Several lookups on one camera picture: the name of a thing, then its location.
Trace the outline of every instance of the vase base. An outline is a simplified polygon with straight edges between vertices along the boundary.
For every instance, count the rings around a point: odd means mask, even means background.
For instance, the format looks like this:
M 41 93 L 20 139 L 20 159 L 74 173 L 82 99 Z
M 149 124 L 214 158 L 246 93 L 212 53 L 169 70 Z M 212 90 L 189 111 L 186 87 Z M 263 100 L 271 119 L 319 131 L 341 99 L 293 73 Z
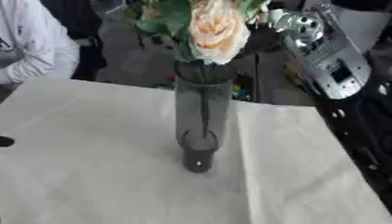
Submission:
M 214 154 L 211 151 L 185 150 L 183 162 L 189 172 L 208 172 L 213 167 Z

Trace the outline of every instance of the dark glass vase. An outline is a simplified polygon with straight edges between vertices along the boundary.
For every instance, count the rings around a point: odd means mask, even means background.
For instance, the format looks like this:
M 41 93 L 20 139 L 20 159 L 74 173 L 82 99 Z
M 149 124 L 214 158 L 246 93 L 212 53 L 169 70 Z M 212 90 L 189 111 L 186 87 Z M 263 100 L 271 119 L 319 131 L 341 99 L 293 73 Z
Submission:
M 224 141 L 235 73 L 230 66 L 199 62 L 178 63 L 176 71 L 176 134 L 184 167 L 207 172 Z

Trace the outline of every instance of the person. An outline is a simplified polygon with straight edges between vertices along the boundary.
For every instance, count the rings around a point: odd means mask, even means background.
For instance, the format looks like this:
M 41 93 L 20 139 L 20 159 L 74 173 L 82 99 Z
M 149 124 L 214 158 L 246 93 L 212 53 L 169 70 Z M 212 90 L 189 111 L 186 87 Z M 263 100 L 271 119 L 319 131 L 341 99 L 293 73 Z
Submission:
M 39 76 L 70 79 L 79 49 L 39 0 L 0 0 L 0 85 Z
M 68 36 L 80 45 L 80 64 L 73 79 L 96 81 L 106 65 L 103 42 L 99 36 L 102 20 L 90 0 L 40 0 L 67 29 Z

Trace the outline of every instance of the metal part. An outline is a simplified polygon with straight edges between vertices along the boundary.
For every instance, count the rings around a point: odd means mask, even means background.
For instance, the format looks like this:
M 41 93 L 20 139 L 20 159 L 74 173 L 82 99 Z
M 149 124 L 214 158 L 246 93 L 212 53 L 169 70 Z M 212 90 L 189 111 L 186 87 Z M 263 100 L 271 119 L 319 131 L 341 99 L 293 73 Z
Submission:
M 338 100 L 358 93 L 371 68 L 331 7 L 321 4 L 303 13 L 273 10 L 269 25 L 281 33 L 284 47 L 301 64 L 313 91 Z

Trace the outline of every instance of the rose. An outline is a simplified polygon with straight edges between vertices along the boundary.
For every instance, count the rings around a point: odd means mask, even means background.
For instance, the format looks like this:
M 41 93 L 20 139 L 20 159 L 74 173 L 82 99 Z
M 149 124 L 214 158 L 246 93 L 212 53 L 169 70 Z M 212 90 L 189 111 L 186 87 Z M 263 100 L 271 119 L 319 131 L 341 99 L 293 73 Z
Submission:
M 250 32 L 232 0 L 196 0 L 189 26 L 196 59 L 224 65 L 245 46 Z

